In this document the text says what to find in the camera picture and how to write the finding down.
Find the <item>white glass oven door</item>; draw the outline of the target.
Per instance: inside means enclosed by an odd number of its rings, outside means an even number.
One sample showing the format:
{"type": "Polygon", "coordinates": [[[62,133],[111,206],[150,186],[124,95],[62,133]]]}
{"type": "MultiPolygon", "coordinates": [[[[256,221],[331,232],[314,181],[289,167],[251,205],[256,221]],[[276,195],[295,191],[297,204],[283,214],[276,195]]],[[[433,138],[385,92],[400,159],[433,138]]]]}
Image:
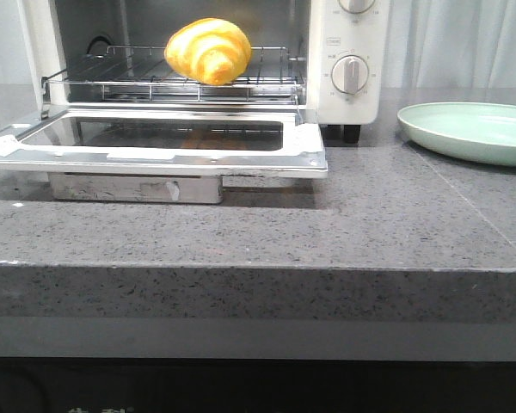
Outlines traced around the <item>white glass oven door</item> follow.
{"type": "Polygon", "coordinates": [[[0,131],[0,170],[324,178],[328,163],[293,112],[64,108],[0,131]]]}

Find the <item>yellow orange striped bread roll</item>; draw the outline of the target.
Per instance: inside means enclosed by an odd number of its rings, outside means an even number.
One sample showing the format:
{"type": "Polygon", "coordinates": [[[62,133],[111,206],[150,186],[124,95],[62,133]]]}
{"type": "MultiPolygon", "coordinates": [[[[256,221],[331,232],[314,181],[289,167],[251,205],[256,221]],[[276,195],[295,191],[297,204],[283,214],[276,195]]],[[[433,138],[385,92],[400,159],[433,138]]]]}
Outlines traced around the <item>yellow orange striped bread roll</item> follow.
{"type": "Polygon", "coordinates": [[[222,86],[242,75],[251,60],[246,34],[234,23],[203,18],[173,34],[163,52],[170,68],[199,83],[222,86]]]}

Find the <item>white Toshiba toaster oven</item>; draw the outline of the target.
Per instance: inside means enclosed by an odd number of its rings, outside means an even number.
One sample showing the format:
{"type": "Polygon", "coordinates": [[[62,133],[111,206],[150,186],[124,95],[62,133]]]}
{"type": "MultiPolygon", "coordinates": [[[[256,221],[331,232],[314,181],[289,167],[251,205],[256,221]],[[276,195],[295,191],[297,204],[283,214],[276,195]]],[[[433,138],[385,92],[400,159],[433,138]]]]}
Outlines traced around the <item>white Toshiba toaster oven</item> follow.
{"type": "Polygon", "coordinates": [[[378,115],[386,1],[20,1],[42,118],[62,107],[293,110],[348,143],[378,115]],[[176,73],[169,38],[200,18],[235,23],[252,56],[231,83],[176,73]]]}

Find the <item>lower white timer knob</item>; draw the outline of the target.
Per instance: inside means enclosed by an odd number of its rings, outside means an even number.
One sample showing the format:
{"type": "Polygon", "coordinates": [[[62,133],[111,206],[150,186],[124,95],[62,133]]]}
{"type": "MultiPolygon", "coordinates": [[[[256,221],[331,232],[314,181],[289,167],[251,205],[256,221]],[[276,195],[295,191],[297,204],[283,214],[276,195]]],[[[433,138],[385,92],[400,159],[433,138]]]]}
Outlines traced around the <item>lower white timer knob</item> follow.
{"type": "Polygon", "coordinates": [[[356,95],[365,86],[369,77],[369,67],[359,56],[347,55],[340,58],[331,71],[331,80],[341,93],[356,95]]]}

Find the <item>upper white temperature knob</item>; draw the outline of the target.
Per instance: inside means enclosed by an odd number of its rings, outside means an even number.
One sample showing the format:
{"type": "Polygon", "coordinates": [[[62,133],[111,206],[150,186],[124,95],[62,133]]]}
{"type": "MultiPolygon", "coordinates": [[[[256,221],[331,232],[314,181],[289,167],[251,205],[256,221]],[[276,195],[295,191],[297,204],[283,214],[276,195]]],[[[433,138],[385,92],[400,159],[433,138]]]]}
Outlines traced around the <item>upper white temperature knob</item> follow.
{"type": "Polygon", "coordinates": [[[375,3],[375,0],[339,0],[339,5],[347,13],[360,15],[367,12],[375,3]]]}

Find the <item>light green plate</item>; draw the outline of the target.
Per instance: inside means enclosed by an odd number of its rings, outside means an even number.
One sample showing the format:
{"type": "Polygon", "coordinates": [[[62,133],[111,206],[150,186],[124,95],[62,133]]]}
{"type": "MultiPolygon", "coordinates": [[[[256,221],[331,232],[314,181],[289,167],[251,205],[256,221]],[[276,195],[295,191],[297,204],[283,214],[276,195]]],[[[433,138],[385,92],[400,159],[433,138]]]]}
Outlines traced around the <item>light green plate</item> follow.
{"type": "Polygon", "coordinates": [[[516,106],[433,102],[408,106],[397,119],[410,140],[466,161],[516,167],[516,106]]]}

